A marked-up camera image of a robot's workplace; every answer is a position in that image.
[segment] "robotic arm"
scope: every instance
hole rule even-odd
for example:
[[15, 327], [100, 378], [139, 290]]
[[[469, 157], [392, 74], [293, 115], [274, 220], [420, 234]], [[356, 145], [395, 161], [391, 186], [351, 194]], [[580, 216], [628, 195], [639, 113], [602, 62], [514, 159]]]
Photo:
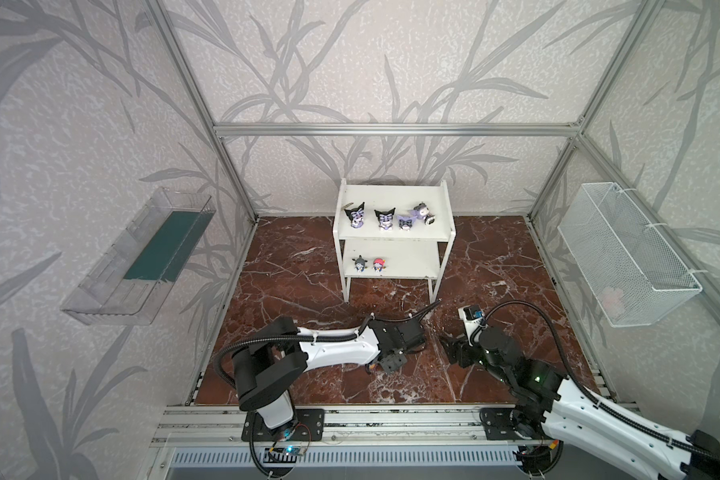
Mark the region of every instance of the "robotic arm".
[[[368, 316], [360, 327], [310, 330], [281, 316], [253, 337], [216, 354], [214, 370], [237, 390], [240, 409], [257, 412], [270, 436], [287, 440], [299, 423], [288, 388], [302, 373], [342, 363], [374, 365], [393, 372], [406, 362], [405, 354], [425, 343], [421, 321], [440, 302], [400, 320]], [[276, 358], [273, 350], [281, 353]], [[234, 378], [222, 367], [231, 354]]]
[[[400, 369], [405, 354], [418, 352], [425, 344], [420, 321], [437, 304], [439, 301], [401, 320], [377, 319], [371, 314], [360, 327], [346, 330], [310, 330], [297, 327], [291, 318], [280, 317], [250, 339], [217, 353], [214, 370], [237, 390], [241, 410], [260, 415], [269, 437], [276, 442], [288, 440], [300, 425], [300, 414], [288, 393], [299, 375], [341, 363], [374, 365], [385, 372]], [[532, 308], [544, 318], [566, 373], [542, 360], [526, 358], [511, 336], [501, 328], [488, 326], [496, 310], [513, 304]], [[465, 334], [440, 339], [448, 359], [463, 368], [480, 365], [507, 385], [518, 399], [510, 417], [520, 437], [538, 438], [543, 434], [556, 438], [641, 480], [720, 479], [720, 443], [714, 437], [700, 430], [686, 436], [655, 424], [583, 386], [567, 361], [552, 321], [537, 306], [510, 300], [485, 315], [479, 306], [462, 307], [458, 312]], [[274, 350], [280, 352], [278, 357]], [[229, 354], [234, 379], [222, 367]], [[259, 464], [252, 433], [250, 448], [259, 471], [280, 478]], [[547, 471], [557, 462], [559, 453], [555, 458], [547, 456], [546, 468], [543, 453], [518, 454], [531, 476]]]
[[[487, 325], [499, 308], [520, 304], [546, 321], [567, 376], [541, 360], [526, 359], [517, 342], [498, 327]], [[510, 300], [483, 316], [478, 306], [459, 309], [465, 334], [441, 338], [448, 358], [462, 367], [478, 364], [505, 383], [518, 399], [512, 411], [515, 431], [523, 437], [543, 432], [549, 438], [581, 448], [645, 480], [720, 478], [720, 443], [696, 430], [691, 436], [650, 422], [619, 407], [576, 378], [547, 315], [535, 305]]]

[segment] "black mounting plate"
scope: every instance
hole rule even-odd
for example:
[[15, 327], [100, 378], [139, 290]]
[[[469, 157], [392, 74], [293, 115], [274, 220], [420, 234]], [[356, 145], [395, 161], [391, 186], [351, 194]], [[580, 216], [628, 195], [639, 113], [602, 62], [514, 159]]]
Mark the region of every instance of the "black mounting plate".
[[[312, 434], [312, 441], [322, 440], [322, 428], [326, 420], [326, 411], [322, 408], [297, 408], [296, 418], [309, 428]], [[253, 440], [256, 442], [274, 442], [275, 437], [269, 433], [264, 424], [264, 418], [256, 412], [248, 412], [246, 423], [242, 426], [242, 440], [248, 442], [253, 432]], [[309, 433], [306, 428], [299, 427], [290, 437], [291, 440], [309, 440]]]
[[[480, 409], [480, 423], [485, 430], [486, 440], [527, 440], [521, 437], [512, 427], [510, 407], [485, 407]], [[534, 440], [541, 440], [541, 435], [535, 433]]]

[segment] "wire mesh basket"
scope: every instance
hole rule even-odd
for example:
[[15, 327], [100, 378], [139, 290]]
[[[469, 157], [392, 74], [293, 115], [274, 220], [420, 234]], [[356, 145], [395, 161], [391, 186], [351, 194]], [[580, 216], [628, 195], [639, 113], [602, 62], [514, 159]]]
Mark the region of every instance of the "wire mesh basket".
[[557, 229], [612, 326], [651, 325], [701, 292], [618, 184], [582, 184]]

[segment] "marble surface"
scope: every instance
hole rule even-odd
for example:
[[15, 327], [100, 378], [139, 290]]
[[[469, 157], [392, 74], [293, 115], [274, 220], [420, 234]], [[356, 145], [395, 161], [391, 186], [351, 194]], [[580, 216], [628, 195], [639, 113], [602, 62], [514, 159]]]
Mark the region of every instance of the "marble surface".
[[[422, 280], [354, 279], [350, 303], [342, 301], [331, 235], [331, 218], [263, 218], [240, 275], [215, 351], [254, 333], [280, 315], [300, 326], [335, 329], [358, 325], [365, 314], [399, 318], [428, 303]], [[307, 372], [291, 388], [297, 405], [326, 403], [512, 403], [507, 389], [488, 372], [448, 364], [438, 336], [463, 327], [456, 309], [477, 303], [484, 309], [504, 300], [536, 303], [557, 326], [571, 364], [586, 384], [594, 380], [528, 228], [520, 216], [456, 217], [456, 240], [438, 294], [442, 304], [423, 321], [427, 346], [408, 356], [391, 374], [356, 365]], [[492, 325], [517, 339], [528, 357], [562, 363], [544, 321], [535, 312], [509, 306]], [[231, 369], [231, 360], [226, 360]], [[199, 405], [236, 403], [237, 398], [209, 366]]]

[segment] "leaf patterned wallpaper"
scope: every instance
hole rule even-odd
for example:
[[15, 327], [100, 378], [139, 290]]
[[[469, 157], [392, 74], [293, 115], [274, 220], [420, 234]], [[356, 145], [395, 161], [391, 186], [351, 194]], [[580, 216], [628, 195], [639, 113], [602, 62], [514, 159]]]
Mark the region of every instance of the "leaf patterned wallpaper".
[[[586, 132], [720, 283], [720, 2], [666, 2]], [[649, 418], [720, 439], [720, 327], [698, 299], [652, 326], [615, 329], [557, 225], [583, 182], [577, 154], [537, 226], [601, 368]]]
[[[0, 0], [0, 478], [132, 478], [184, 400], [250, 231], [199, 125], [138, 2]], [[60, 312], [158, 186], [218, 210], [154, 323]]]
[[[217, 123], [574, 122], [638, 4], [165, 1]], [[454, 211], [522, 214], [563, 141], [227, 139], [263, 214], [333, 212], [342, 177], [445, 178], [473, 193]]]
[[720, 283], [720, 2], [664, 8], [590, 128]]
[[[564, 143], [556, 137], [261, 137], [228, 142], [227, 149], [263, 215], [333, 216], [341, 178], [396, 185], [446, 179], [454, 212], [519, 215], [530, 210]], [[419, 163], [417, 149], [439, 151]], [[291, 161], [299, 157], [308, 163]]]

